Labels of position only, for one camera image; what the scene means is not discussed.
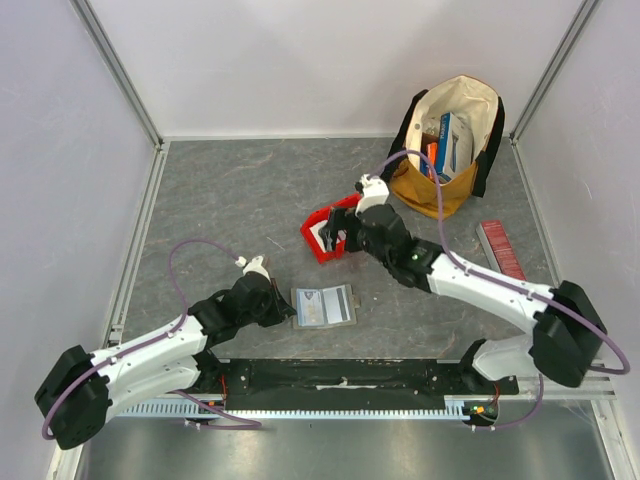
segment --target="red tray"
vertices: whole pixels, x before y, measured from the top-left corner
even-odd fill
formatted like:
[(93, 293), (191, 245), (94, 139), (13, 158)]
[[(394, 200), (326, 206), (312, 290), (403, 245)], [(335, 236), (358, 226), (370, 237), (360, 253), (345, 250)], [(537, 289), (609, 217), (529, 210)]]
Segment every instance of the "red tray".
[(320, 210), (316, 210), (311, 215), (309, 215), (307, 221), (302, 224), (302, 227), (300, 227), (300, 233), (302, 233), (302, 236), (309, 244), (309, 247), (311, 247), (311, 251), (315, 255), (316, 260), (318, 260), (318, 263), (325, 263), (334, 258), (342, 257), (342, 254), (344, 253), (345, 242), (344, 240), (338, 240), (338, 242), (336, 243), (335, 252), (325, 252), (322, 245), (318, 243), (318, 239), (311, 232), (311, 228), (323, 220), (329, 220), (329, 212), (331, 211), (332, 207), (355, 207), (358, 205), (360, 198), (362, 197), (359, 193), (354, 193), (353, 195), (343, 198), (342, 200), (334, 204), (321, 208)]

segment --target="grey floor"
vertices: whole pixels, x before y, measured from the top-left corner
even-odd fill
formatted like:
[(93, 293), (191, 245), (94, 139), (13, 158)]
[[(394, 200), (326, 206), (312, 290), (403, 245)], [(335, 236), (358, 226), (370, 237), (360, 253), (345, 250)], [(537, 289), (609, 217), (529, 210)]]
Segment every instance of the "grey floor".
[[(398, 285), (364, 253), (318, 265), (299, 233), (307, 216), (353, 193), (362, 173), (386, 157), (391, 139), (173, 142), (125, 324), (125, 340), (166, 324), (179, 313), (167, 256), (180, 240), (206, 237), (249, 258), (266, 254), (288, 297), (291, 287), (350, 283), (361, 297), (358, 323), (321, 331), (252, 325), (216, 347), (220, 357), (457, 359), (479, 338), (517, 330), (501, 319), (448, 298)], [(436, 222), (391, 197), (416, 236), (438, 241)], [(458, 254), (486, 265), (475, 233), (480, 221), (503, 222), (525, 274), (550, 283), (542, 245), (513, 151), (503, 141), (485, 198), (470, 198), (446, 221)], [(192, 304), (230, 287), (240, 271), (208, 245), (189, 245), (176, 262)]]

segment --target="grey surface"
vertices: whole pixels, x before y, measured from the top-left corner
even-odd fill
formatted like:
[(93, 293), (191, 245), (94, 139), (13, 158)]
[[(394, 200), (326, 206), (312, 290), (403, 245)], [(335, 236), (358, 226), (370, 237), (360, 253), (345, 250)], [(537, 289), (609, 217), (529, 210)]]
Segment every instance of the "grey surface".
[[(249, 258), (266, 254), (286, 296), (291, 287), (350, 283), (362, 307), (354, 326), (294, 330), (252, 325), (216, 347), (222, 357), (460, 358), (479, 338), (518, 333), (505, 321), (463, 302), (404, 288), (364, 253), (318, 265), (300, 225), (319, 207), (353, 193), (353, 184), (388, 152), (391, 139), (174, 142), (158, 193), (124, 331), (131, 339), (172, 320), (179, 302), (167, 276), (167, 255), (190, 237), (216, 239)], [(436, 221), (390, 202), (419, 237), (438, 241)], [(475, 228), (504, 223), (525, 274), (550, 282), (513, 152), (505, 140), (485, 198), (470, 198), (446, 221), (451, 248), (487, 265)], [(239, 269), (208, 245), (189, 245), (176, 263), (190, 303), (229, 288)]]
[[(502, 402), (505, 419), (528, 403)], [(269, 420), (255, 432), (116, 418), (88, 444), (77, 480), (607, 480), (588, 403), (547, 403), (525, 426), (471, 431), (460, 422)]]

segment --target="orange bag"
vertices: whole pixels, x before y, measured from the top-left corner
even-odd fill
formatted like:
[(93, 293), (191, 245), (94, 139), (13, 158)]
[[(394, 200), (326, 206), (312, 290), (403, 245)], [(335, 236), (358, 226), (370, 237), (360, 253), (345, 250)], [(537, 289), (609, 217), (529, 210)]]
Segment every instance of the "orange bag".
[[(504, 130), (502, 99), (490, 86), (475, 78), (461, 75), (423, 90), (411, 102), (389, 156), (401, 150), (420, 150), (422, 125), (428, 118), (440, 118), (452, 112), (471, 129), (475, 160), (465, 171), (442, 185), (445, 218), (454, 214), (469, 198), (484, 196), (486, 181), (498, 153)], [(417, 155), (404, 156), (390, 163), (380, 176), (391, 184), (391, 190), (411, 208), (438, 218), (436, 186), (422, 174)]]

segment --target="cable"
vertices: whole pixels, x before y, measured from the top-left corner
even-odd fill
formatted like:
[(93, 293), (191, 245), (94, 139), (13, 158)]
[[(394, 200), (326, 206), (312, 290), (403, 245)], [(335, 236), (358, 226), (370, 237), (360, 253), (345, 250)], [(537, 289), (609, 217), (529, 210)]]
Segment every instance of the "cable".
[(505, 430), (507, 428), (517, 427), (518, 425), (522, 425), (524, 422), (526, 422), (527, 420), (535, 416), (540, 411), (540, 408), (542, 407), (542, 398), (544, 397), (544, 377), (542, 376), (542, 374), (539, 374), (538, 378), (540, 379), (538, 396), (536, 397), (536, 403), (533, 405), (533, 408), (529, 413), (527, 413), (524, 417), (519, 418), (518, 420), (514, 420), (513, 422), (503, 423), (502, 425), (491, 425), (488, 427), (475, 426), (474, 430), (490, 430), (492, 432), (497, 430)]
[(498, 405), (498, 399), (500, 398), (500, 385), (498, 385), (498, 382), (494, 382), (493, 386), (496, 389), (496, 395), (493, 397), (493, 400), (491, 400), (489, 405)]
[(629, 373), (631, 371), (631, 364), (629, 363), (629, 360), (627, 359), (627, 356), (624, 354), (622, 349), (611, 338), (609, 338), (609, 336), (606, 333), (602, 332), (598, 327), (596, 327), (595, 325), (590, 323), (582, 315), (579, 315), (578, 313), (574, 312), (570, 308), (565, 307), (561, 303), (558, 303), (553, 299), (546, 298), (546, 297), (540, 295), (539, 293), (529, 292), (529, 290), (527, 290), (524, 287), (520, 287), (518, 285), (512, 285), (511, 283), (507, 282), (506, 280), (502, 280), (500, 278), (496, 278), (496, 277), (494, 277), (492, 275), (489, 275), (489, 274), (486, 274), (484, 272), (479, 272), (477, 270), (474, 270), (473, 268), (465, 267), (462, 264), (462, 262), (460, 260), (458, 260), (458, 258), (449, 249), (449, 244), (447, 242), (447, 238), (446, 238), (445, 232), (444, 232), (444, 213), (443, 213), (442, 190), (441, 190), (441, 186), (440, 186), (440, 180), (438, 179), (438, 175), (436, 173), (436, 170), (435, 170), (433, 164), (431, 163), (431, 161), (429, 160), (429, 158), (424, 153), (419, 152), (417, 150), (402, 150), (400, 152), (397, 152), (397, 153), (391, 155), (384, 162), (382, 162), (382, 164), (375, 170), (376, 174), (378, 172), (384, 171), (385, 167), (388, 164), (390, 164), (391, 162), (393, 162), (393, 161), (397, 160), (398, 158), (403, 157), (403, 156), (405, 156), (407, 154), (418, 155), (422, 160), (424, 160), (424, 162), (429, 167), (429, 171), (431, 173), (431, 176), (433, 177), (433, 182), (436, 185), (436, 196), (437, 196), (437, 199), (438, 199), (438, 232), (440, 233), (440, 241), (442, 242), (442, 248), (444, 250), (444, 253), (447, 255), (447, 257), (449, 257), (449, 260), (451, 260), (451, 262), (456, 267), (458, 267), (460, 270), (465, 272), (465, 274), (474, 275), (474, 276), (476, 276), (478, 278), (481, 278), (483, 280), (489, 281), (491, 283), (494, 283), (496, 285), (504, 287), (504, 288), (506, 288), (508, 290), (511, 290), (513, 292), (519, 293), (521, 295), (525, 295), (525, 296), (530, 297), (530, 298), (534, 298), (536, 300), (539, 300), (541, 302), (546, 303), (547, 305), (549, 305), (552, 308), (555, 308), (556, 310), (559, 310), (560, 312), (564, 313), (565, 315), (568, 315), (570, 318), (572, 318), (573, 320), (578, 322), (580, 325), (585, 327), (587, 330), (589, 330), (591, 333), (593, 333), (596, 337), (598, 337), (600, 340), (602, 340), (602, 342), (606, 343), (607, 346), (611, 350), (613, 350), (613, 353), (616, 354), (616, 356), (620, 360), (620, 363), (622, 364), (621, 368), (606, 368), (606, 367), (591, 366), (591, 367), (589, 367), (590, 370), (592, 370), (594, 372), (607, 373), (607, 374), (613, 374), (613, 375), (625, 375), (625, 374), (627, 374), (627, 373)]
[(222, 382), (222, 399), (226, 401), (227, 400), (227, 382), (224, 379), (224, 375), (222, 375), (220, 378)]
[(60, 406), (69, 397), (69, 395), (71, 395), (71, 393), (73, 393), (74, 390), (78, 388), (78, 386), (80, 386), (83, 382), (85, 382), (94, 373), (98, 372), (100, 369), (108, 365), (111, 365), (117, 362), (118, 360), (122, 359), (123, 357), (126, 357), (127, 355), (130, 355), (142, 348), (148, 347), (149, 345), (153, 345), (154, 343), (157, 343), (160, 340), (167, 338), (170, 334), (173, 334), (177, 332), (180, 328), (182, 328), (182, 326), (184, 325), (184, 322), (187, 320), (189, 304), (187, 303), (187, 297), (185, 296), (184, 292), (178, 286), (178, 281), (176, 280), (176, 276), (173, 273), (173, 256), (180, 248), (182, 248), (185, 245), (189, 245), (191, 243), (206, 243), (208, 245), (217, 247), (218, 249), (226, 253), (229, 257), (231, 257), (234, 261), (237, 261), (240, 258), (235, 252), (233, 252), (233, 250), (221, 245), (218, 242), (214, 242), (213, 240), (207, 240), (204, 238), (192, 238), (189, 240), (184, 240), (178, 243), (176, 246), (174, 246), (171, 249), (171, 252), (169, 253), (168, 268), (169, 268), (169, 279), (171, 280), (171, 284), (173, 285), (173, 288), (175, 289), (175, 291), (178, 293), (178, 296), (180, 297), (180, 302), (182, 303), (182, 314), (180, 315), (180, 320), (176, 322), (176, 324), (169, 331), (165, 333), (161, 333), (157, 337), (150, 338), (145, 342), (129, 347), (121, 352), (116, 353), (111, 357), (108, 357), (107, 359), (103, 360), (97, 365), (94, 365), (93, 367), (91, 367), (89, 370), (87, 370), (78, 378), (76, 378), (73, 382), (71, 382), (71, 384), (60, 394), (60, 396), (56, 399), (56, 401), (53, 403), (53, 405), (49, 409), (49, 412), (47, 413), (44, 419), (44, 423), (42, 424), (42, 431), (41, 431), (42, 438), (44, 438), (45, 440), (55, 439), (55, 436), (49, 433), (49, 426), (51, 425), (51, 421), (53, 420), (53, 417), (56, 415), (56, 413), (58, 413)]
[[(224, 410), (222, 410), (221, 408), (207, 405), (206, 403), (201, 402), (196, 397), (189, 395), (188, 393), (183, 392), (182, 390), (174, 390), (173, 392), (170, 392), (170, 393), (175, 393), (177, 395), (180, 395), (181, 397), (186, 398), (187, 400), (191, 400), (200, 408), (203, 408), (211, 413), (215, 413), (216, 415), (220, 415), (221, 417), (226, 418), (227, 420), (233, 420), (234, 422), (242, 423), (242, 425), (207, 425), (207, 424), (201, 423), (201, 424), (197, 424), (199, 425), (199, 428), (208, 428), (211, 430), (258, 430), (260, 427), (262, 427), (262, 423), (258, 422), (257, 420), (250, 420), (248, 418), (240, 418), (240, 417), (236, 417), (235, 415), (230, 415)], [(189, 422), (188, 420), (187, 420), (187, 424), (190, 426), (196, 425), (195, 422)]]
[(482, 413), (476, 413), (475, 415), (479, 416), (480, 418), (486, 420), (487, 422), (491, 423), (492, 425), (495, 425), (498, 420), (500, 419), (500, 404), (496, 403), (495, 405), (491, 406), (489, 405), (489, 408), (495, 408), (497, 413), (495, 418), (490, 418), (490, 417), (486, 417), (484, 414)]

